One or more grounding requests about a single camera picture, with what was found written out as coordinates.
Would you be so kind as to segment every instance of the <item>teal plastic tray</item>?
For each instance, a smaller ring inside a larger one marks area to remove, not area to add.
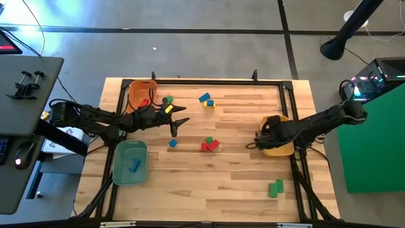
[[[131,172],[134,160],[139,159],[140,164],[136,172]],[[122,141],[116,145],[113,181],[119,186],[140,184],[146,179],[147,149],[143,141]]]

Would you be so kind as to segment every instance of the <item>gray concrete floor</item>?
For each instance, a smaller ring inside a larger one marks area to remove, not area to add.
[[[343,25],[342,15],[358,0],[283,0],[291,30],[331,30]],[[43,25],[92,28],[282,29],[276,0],[27,0]],[[370,30],[400,31],[398,0],[386,0],[370,18]],[[0,24],[35,25],[20,1],[9,1]],[[40,33],[27,27],[15,35],[36,50]],[[97,34],[46,32],[44,56],[65,59],[60,79],[81,103],[97,105],[106,77],[249,78],[258,69],[261,79],[291,79],[282,35],[223,34]],[[365,64],[346,52],[330,61],[319,52],[320,38],[292,36],[300,79],[309,80],[316,109],[339,102],[340,81],[356,75]],[[347,48],[366,61],[405,56],[405,37],[390,42],[367,36],[349,40]],[[23,49],[24,54],[33,55]],[[67,98],[57,85],[51,98]],[[341,217],[349,222],[405,227],[405,193],[348,194],[335,132],[326,139],[333,186]],[[0,216],[0,224],[62,219],[70,216],[79,178],[45,175],[43,199],[22,201],[17,213]]]

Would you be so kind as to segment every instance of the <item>wooden table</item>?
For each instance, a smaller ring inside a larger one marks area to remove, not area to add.
[[[106,79],[100,108],[116,111],[121,82],[122,78]],[[314,114],[309,82],[292,83],[299,118]],[[215,100],[214,110],[205,109],[198,101],[205,92]],[[115,220],[299,221],[289,159],[266,157],[258,149],[245,148],[252,142],[263,116],[282,114],[277,87],[158,84],[157,101],[167,95],[174,97],[173,104],[187,107],[174,113],[173,119],[190,117],[190,120],[179,128],[175,148],[168,147],[169,126],[128,135],[128,140],[147,143],[147,179],[138,186],[118,188]],[[208,136],[221,143],[213,153],[200,151]],[[89,149],[102,144],[99,139]],[[315,143],[314,148],[324,152],[320,144]],[[86,158],[76,196],[78,213],[100,188],[107,150],[99,149]],[[326,160],[310,149],[307,160],[314,192],[330,213],[339,217]],[[269,198],[268,185],[276,179],[284,180],[285,192],[278,198]],[[106,194],[103,215],[109,196],[110,191]]]

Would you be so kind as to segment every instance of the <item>black stand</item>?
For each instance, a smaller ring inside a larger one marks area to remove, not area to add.
[[[344,54],[346,41],[360,29],[383,1],[384,0],[363,0],[340,29],[337,36],[322,44],[322,55],[330,60],[341,59]]]
[[[64,133],[45,120],[39,120],[34,134],[45,136],[50,141],[59,144],[76,154],[85,156],[88,145],[77,138]]]

